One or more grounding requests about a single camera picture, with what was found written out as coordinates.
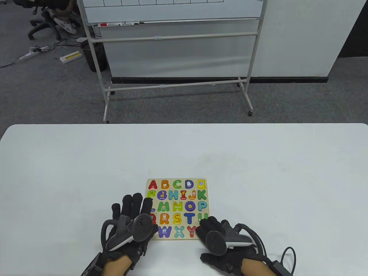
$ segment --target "wooden puzzle board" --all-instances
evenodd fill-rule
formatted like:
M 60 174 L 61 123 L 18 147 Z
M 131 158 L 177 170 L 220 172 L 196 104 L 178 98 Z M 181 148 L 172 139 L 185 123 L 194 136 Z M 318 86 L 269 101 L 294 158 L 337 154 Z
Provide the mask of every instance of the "wooden puzzle board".
M 207 179 L 149 179 L 146 195 L 153 199 L 151 219 L 159 227 L 154 240 L 198 240 L 199 221 L 210 215 Z

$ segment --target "floor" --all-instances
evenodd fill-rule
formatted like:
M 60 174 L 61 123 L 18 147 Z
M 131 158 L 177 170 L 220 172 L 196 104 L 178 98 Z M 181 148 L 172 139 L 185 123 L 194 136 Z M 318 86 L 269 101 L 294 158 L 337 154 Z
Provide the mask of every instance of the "floor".
M 49 30 L 28 40 L 31 13 L 11 0 L 0 5 L 0 65 L 31 46 L 55 42 Z M 59 61 L 63 52 L 76 49 L 61 48 L 0 69 L 0 137 L 13 124 L 102 123 L 105 105 L 96 74 L 84 58 Z M 368 58 L 345 58 L 337 59 L 327 84 L 253 84 L 252 117 L 235 85 L 116 94 L 110 122 L 367 124 L 367 72 Z

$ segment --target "trash bin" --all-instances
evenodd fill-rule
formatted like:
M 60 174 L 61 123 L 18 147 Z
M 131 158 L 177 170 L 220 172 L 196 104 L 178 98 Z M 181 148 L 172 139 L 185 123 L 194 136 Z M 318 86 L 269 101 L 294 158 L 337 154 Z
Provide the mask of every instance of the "trash bin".
M 103 43 L 94 43 L 96 57 L 98 61 L 98 66 L 100 67 L 100 71 L 104 71 L 107 69 L 107 58 L 105 53 L 105 48 Z M 87 60 L 88 66 L 92 72 L 96 72 L 95 63 L 93 62 L 91 48 L 89 47 L 88 40 L 85 40 L 81 43 L 81 48 L 84 53 L 84 56 Z

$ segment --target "yellow power strip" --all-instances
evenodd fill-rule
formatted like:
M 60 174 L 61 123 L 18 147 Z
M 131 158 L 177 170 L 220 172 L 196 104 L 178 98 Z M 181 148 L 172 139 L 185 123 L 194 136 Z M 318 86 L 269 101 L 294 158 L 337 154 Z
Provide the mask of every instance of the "yellow power strip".
M 79 52 L 79 51 L 76 51 L 74 53 L 67 54 L 66 56 L 61 57 L 60 60 L 61 60 L 62 63 L 67 63 L 67 62 L 75 60 L 75 59 L 77 59 L 81 56 L 83 56 L 82 53 Z

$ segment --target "grid lines on whiteboard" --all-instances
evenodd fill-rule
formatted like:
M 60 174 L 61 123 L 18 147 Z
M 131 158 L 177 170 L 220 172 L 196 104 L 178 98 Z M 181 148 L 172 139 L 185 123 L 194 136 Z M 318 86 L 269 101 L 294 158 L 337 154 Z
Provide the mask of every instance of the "grid lines on whiteboard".
M 121 6 L 148 6 L 148 5 L 175 5 L 175 4 L 203 4 L 203 3 L 222 3 L 225 0 L 102 0 L 94 3 L 93 7 L 121 7 Z

